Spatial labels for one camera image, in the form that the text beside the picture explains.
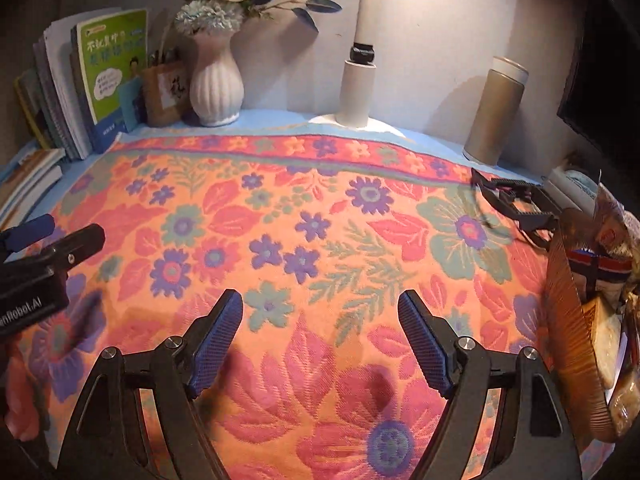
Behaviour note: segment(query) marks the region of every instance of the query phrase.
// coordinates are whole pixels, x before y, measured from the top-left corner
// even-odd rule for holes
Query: gold thermos
[[[494,57],[464,155],[469,160],[495,166],[516,117],[529,72],[510,59]]]

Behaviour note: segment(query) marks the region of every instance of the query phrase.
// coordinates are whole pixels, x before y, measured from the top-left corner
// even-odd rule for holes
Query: blue gripper pad
[[[398,319],[400,325],[402,326],[402,330],[404,330],[406,338],[409,340],[409,345],[411,345],[414,351],[415,358],[420,365],[424,378],[427,379],[427,384],[434,390],[437,390],[441,396],[447,398],[454,386],[447,373],[447,354],[438,344],[423,314],[418,310],[418,306],[415,304],[415,298],[412,298],[412,296],[417,296],[415,291],[405,291],[398,299]],[[417,301],[422,302],[419,296],[417,297]],[[439,319],[433,317],[428,311],[426,314],[433,320]]]
[[[242,296],[234,290],[226,290],[209,316],[216,314],[215,321],[193,353],[191,377],[187,384],[191,399],[198,397],[216,379],[222,361],[226,357],[226,351],[242,321]],[[196,320],[192,327],[200,320],[208,320],[209,316]]]

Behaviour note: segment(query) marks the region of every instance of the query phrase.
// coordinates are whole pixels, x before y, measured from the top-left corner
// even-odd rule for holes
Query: wooden pen holder
[[[152,66],[143,70],[141,76],[147,124],[159,128],[179,121],[191,107],[184,63],[174,61]]]

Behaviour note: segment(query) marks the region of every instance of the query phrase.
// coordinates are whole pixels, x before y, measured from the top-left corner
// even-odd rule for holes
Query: lamp base
[[[309,121],[312,124],[332,124],[333,126],[342,126],[345,127],[344,124],[340,124],[336,119],[334,114],[329,115],[318,115]],[[406,138],[405,134],[402,133],[397,128],[390,126],[389,124],[383,123],[382,121],[378,121],[376,119],[369,118],[367,121],[367,125],[361,128],[352,128],[352,130],[356,130],[357,132],[376,132],[379,134],[390,133],[395,136]]]

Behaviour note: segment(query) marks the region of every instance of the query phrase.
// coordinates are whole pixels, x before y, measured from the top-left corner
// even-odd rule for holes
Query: human hand
[[[9,411],[4,423],[14,438],[26,442],[38,436],[40,418],[33,403],[33,387],[16,340],[6,344],[6,357],[6,403]]]

